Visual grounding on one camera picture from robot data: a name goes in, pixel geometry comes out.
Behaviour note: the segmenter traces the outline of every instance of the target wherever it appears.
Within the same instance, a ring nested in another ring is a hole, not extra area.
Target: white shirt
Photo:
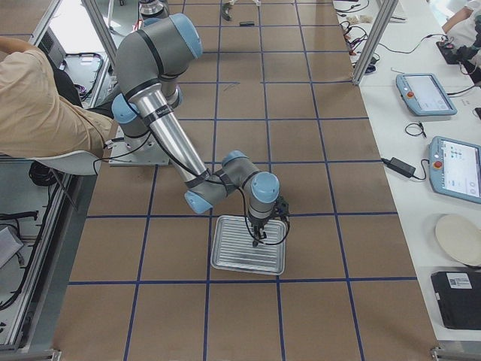
[[[474,27],[476,26],[476,17],[481,15],[481,0],[471,0],[465,6],[471,9],[473,13],[466,20],[454,25],[447,33],[449,41],[452,42],[456,49],[463,45],[469,47],[473,45],[473,42],[476,40],[476,30]],[[477,65],[481,66],[481,55],[479,52],[470,62],[473,65],[476,65],[477,62]]]

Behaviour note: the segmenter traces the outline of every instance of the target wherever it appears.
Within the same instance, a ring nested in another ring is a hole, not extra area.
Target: white plate
[[[441,217],[436,223],[440,246],[465,265],[481,265],[481,231],[469,220],[456,214]]]

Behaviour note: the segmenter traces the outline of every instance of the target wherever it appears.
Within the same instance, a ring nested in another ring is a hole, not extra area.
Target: white chair
[[[101,163],[97,156],[85,150],[76,150],[60,156],[45,156],[31,159],[50,168],[57,183],[62,188],[63,193],[67,196],[76,211],[78,211],[78,207],[72,197],[68,194],[57,171],[72,175],[95,175],[98,174]]]

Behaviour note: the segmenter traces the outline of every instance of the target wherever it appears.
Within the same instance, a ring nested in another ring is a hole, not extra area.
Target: beige shirt
[[[32,158],[88,150],[97,156],[112,120],[59,96],[41,50],[0,62],[0,152]]]

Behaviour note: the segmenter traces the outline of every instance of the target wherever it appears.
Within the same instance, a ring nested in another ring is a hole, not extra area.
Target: label sticker
[[[467,273],[446,273],[446,276],[448,277],[451,288],[461,288],[464,290],[471,290],[473,288]]]

